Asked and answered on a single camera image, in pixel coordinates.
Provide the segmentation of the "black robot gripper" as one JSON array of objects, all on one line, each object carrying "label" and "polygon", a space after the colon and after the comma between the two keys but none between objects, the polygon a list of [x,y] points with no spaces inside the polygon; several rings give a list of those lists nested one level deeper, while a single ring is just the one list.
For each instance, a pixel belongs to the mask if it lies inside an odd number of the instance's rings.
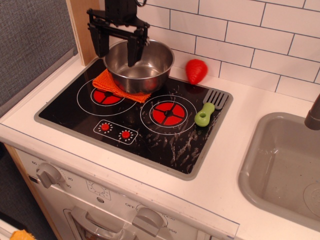
[{"label": "black robot gripper", "polygon": [[88,29],[94,51],[99,58],[109,53],[109,36],[127,40],[127,64],[141,60],[144,46],[149,44],[150,25],[137,17],[145,0],[106,0],[104,10],[89,9]]}]

